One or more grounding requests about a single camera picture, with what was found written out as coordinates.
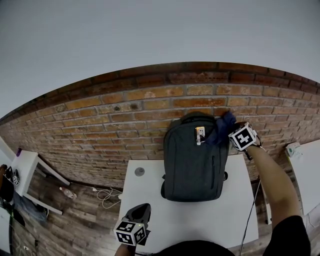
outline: plastic bottle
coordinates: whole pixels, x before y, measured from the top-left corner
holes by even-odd
[[[65,187],[60,187],[60,190],[68,197],[71,199],[76,199],[77,195],[75,193],[73,193],[72,191],[70,191],[69,189],[65,188]]]

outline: backpack zipper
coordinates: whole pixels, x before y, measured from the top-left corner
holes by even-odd
[[[212,178],[211,178],[211,189],[214,188],[214,182],[215,182],[215,157],[212,157]]]

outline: brick wall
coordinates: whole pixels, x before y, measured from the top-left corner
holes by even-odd
[[[320,139],[320,84],[272,68],[184,62],[106,73],[51,91],[0,121],[0,136],[39,152],[73,181],[122,187],[128,160],[163,159],[172,119],[230,109],[249,121],[265,148],[289,169],[284,146]],[[230,154],[237,154],[232,149]],[[257,178],[247,161],[251,180]]]

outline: small white box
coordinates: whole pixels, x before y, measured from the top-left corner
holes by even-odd
[[[118,220],[113,231],[118,242],[129,246],[138,245],[147,236],[143,223],[124,220]]]
[[[256,131],[246,122],[243,126],[230,133],[229,139],[237,150],[243,151],[256,142],[256,136]]]

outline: tag on backpack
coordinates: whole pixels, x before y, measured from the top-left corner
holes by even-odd
[[[195,128],[195,141],[196,144],[199,146],[201,143],[205,142],[206,140],[206,130],[204,126],[199,126]]]

